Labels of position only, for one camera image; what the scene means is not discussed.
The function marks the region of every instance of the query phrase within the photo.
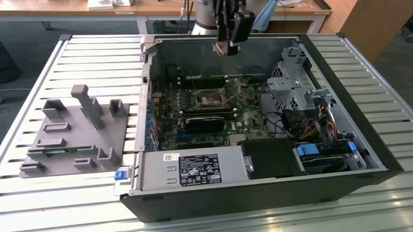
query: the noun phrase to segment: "motherboard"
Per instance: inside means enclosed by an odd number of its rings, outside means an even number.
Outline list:
[[[259,112],[262,84],[246,77],[188,76],[154,85],[159,150],[231,146],[269,137]]]

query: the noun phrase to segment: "table leg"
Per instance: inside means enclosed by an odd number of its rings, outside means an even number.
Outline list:
[[[139,31],[140,35],[147,35],[147,33],[148,33],[147,20],[148,20],[147,16],[136,16],[135,17],[135,21],[136,21],[136,24],[138,24],[138,31]]]
[[[45,21],[41,21],[41,24],[43,24],[43,27],[44,27],[44,29],[45,30],[49,30],[49,29],[52,29],[52,25],[51,25],[51,21],[48,21],[48,22],[45,22]]]
[[[315,34],[319,32],[319,29],[321,29],[321,26],[322,26],[322,23],[325,21],[325,18],[326,16],[325,15],[318,15],[314,19],[314,21],[311,22],[311,25],[309,27],[309,31],[307,33],[309,34]]]

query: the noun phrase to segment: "power supply label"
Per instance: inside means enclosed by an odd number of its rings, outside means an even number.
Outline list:
[[[218,155],[180,156],[179,183],[182,186],[222,183]]]

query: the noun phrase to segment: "metal slatted table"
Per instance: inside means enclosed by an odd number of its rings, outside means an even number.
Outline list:
[[[405,172],[341,200],[224,216],[144,224],[113,195],[113,173],[20,179],[19,167],[44,118],[45,99],[69,98],[87,84],[101,104],[131,104],[123,165],[134,162],[142,60],[139,35],[73,36],[59,41],[0,146],[1,231],[405,231],[413,229],[413,114],[345,38],[310,39],[347,88]],[[317,71],[314,76],[326,86]]]

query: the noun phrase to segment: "green circuit board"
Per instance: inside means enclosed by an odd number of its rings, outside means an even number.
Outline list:
[[[186,133],[179,111],[182,107],[195,110],[199,107],[196,101],[200,101],[202,97],[199,93],[208,93],[212,89],[198,89],[198,95],[195,95],[194,90],[182,90],[178,86],[168,85],[163,89],[164,100],[159,100],[159,150],[230,146],[228,136],[234,134],[242,134],[244,139],[267,138],[269,130],[256,106],[256,89],[259,85],[262,84],[248,85],[246,82],[239,81],[239,79],[228,82],[224,90],[220,91],[226,104],[215,107],[236,108],[234,112],[235,120],[224,121],[224,128],[220,132],[204,134]],[[179,96],[184,94],[190,97],[186,103],[179,101]]]

